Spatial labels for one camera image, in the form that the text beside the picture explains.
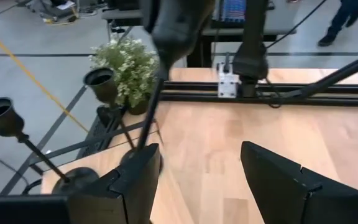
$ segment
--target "person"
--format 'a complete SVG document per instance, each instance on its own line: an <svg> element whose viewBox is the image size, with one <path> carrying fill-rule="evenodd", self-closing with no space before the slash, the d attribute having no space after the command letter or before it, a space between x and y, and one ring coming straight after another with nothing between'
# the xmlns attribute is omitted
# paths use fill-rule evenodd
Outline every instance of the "person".
<svg viewBox="0 0 358 224"><path fill-rule="evenodd" d="M320 47L331 45L342 26L350 27L358 20L358 0L341 0L341 7L331 21L326 35L318 42Z"/></svg>

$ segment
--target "shoe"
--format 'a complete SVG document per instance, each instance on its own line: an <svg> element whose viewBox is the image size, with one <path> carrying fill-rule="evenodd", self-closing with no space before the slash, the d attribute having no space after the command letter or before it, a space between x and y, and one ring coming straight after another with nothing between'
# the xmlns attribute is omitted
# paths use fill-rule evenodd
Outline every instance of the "shoe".
<svg viewBox="0 0 358 224"><path fill-rule="evenodd" d="M353 12L349 18L349 20L346 23L346 27L350 27L351 25L353 25L356 21L358 20L358 9Z"/></svg>
<svg viewBox="0 0 358 224"><path fill-rule="evenodd" d="M320 47L327 47L333 44L334 40L336 39L336 35L325 35L319 42L318 45Z"/></svg>

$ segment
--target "gray floor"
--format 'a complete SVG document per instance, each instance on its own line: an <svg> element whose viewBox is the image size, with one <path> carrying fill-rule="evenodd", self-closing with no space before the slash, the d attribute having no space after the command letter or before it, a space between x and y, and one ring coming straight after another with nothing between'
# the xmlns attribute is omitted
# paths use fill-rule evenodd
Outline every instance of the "gray floor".
<svg viewBox="0 0 358 224"><path fill-rule="evenodd" d="M300 21L317 4L318 0L301 0L295 21ZM0 12L15 5L14 1L0 0ZM328 1L311 16L295 35L281 41L270 52L358 52L358 23L341 32L334 45L318 48L316 42L335 13L339 1ZM140 27L132 32L152 49L149 38ZM0 39L16 54L86 54L90 47L105 43L107 36L100 15L81 19L69 26L48 26L40 17L25 8L13 7L0 14ZM217 52L235 52L239 43L218 44ZM272 68L340 68L358 56L270 56ZM89 70L86 57L21 57L22 63L36 79L67 106L82 86L83 75ZM51 125L61 115L59 107L7 57L0 57L0 96L14 100L17 112L25 119L25 132L38 144ZM99 103L87 90L72 109L72 114L88 129ZM66 118L43 148L43 152L84 140L86 132ZM29 155L29 150L13 138L0 138L0 158L18 169ZM72 160L76 153L58 158L58 164ZM0 191L13 173L0 165ZM39 177L31 170L25 176L33 181ZM24 182L19 181L13 194L19 193Z"/></svg>

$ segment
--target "white flowers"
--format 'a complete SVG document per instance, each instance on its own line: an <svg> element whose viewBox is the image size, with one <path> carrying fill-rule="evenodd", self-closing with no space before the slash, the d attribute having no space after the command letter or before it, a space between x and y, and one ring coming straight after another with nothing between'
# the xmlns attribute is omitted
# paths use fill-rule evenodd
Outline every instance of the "white flowers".
<svg viewBox="0 0 358 224"><path fill-rule="evenodd" d="M89 57L93 67L109 67L115 71L114 82L117 86L116 103L126 101L132 107L151 94L154 85L154 71L158 60L155 52L146 52L142 41L132 38L112 39L106 45L91 48L95 56Z"/></svg>

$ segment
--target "wooden tabletop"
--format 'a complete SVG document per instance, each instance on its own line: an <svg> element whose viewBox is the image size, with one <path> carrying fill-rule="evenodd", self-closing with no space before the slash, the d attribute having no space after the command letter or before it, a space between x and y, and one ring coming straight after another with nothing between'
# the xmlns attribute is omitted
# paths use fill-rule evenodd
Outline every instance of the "wooden tabletop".
<svg viewBox="0 0 358 224"><path fill-rule="evenodd" d="M322 69L270 69L274 83L309 83L331 73ZM174 69L175 81L216 80L207 68ZM358 83L353 75L343 83ZM124 117L130 125L143 116ZM152 221L165 223L263 223L240 162L242 141L252 141L302 166L358 189L358 108L229 103L161 102L149 142L160 144L165 169L160 176ZM131 132L137 139L139 130ZM123 135L111 149L66 164L103 175L129 149ZM48 171L42 192L57 176Z"/></svg>

